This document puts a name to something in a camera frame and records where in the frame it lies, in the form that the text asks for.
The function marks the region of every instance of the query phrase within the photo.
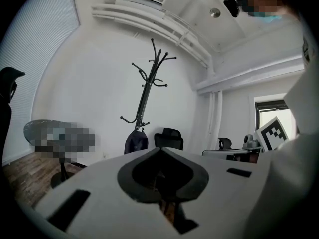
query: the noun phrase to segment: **black bag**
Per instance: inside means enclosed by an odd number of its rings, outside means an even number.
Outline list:
[[[147,149],[149,140],[144,132],[133,131],[125,142],[124,154]]]

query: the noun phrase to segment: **window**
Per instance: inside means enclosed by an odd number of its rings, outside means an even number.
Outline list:
[[[256,130],[267,124],[275,116],[278,117],[289,139],[296,137],[296,121],[284,100],[255,103]]]

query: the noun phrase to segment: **black slot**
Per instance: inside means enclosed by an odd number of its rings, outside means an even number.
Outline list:
[[[239,176],[247,177],[247,178],[249,178],[249,176],[251,175],[251,172],[245,171],[245,170],[241,170],[241,169],[237,169],[237,168],[229,168],[227,170],[227,172],[233,173],[233,174],[236,174],[236,175],[239,175]]]
[[[48,221],[61,229],[66,231],[76,214],[79,212],[85,201],[88,199],[90,192],[85,190],[76,190],[50,217]]]

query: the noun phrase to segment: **wooden floor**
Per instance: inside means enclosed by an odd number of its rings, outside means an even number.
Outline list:
[[[65,164],[66,171],[77,173],[82,168]],[[51,189],[51,178],[61,171],[59,160],[43,157],[40,152],[27,155],[3,167],[15,198],[34,207]]]

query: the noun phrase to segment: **coat rack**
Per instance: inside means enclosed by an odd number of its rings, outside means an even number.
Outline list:
[[[144,126],[150,124],[149,122],[148,123],[143,122],[143,115],[144,115],[145,106],[146,106],[146,103],[148,101],[152,85],[154,84],[157,87],[167,87],[167,84],[156,84],[155,83],[155,81],[163,82],[161,79],[155,78],[156,73],[157,73],[160,65],[165,60],[176,59],[176,57],[166,58],[168,56],[168,52],[166,52],[164,57],[160,60],[161,49],[159,50],[158,53],[156,53],[154,39],[152,38],[151,41],[152,41],[153,48],[154,48],[154,59],[149,60],[149,62],[153,62],[152,69],[151,69],[149,76],[147,77],[147,74],[140,67],[138,67],[136,64],[132,63],[132,65],[135,66],[139,70],[139,73],[140,73],[141,77],[143,78],[143,80],[145,80],[145,84],[142,85],[142,87],[144,87],[144,89],[143,89],[143,93],[141,96],[140,104],[139,104],[135,119],[133,121],[128,121],[123,116],[120,117],[122,120],[124,120],[125,122],[127,122],[129,124],[136,122],[134,131],[138,131],[141,127],[144,127]]]

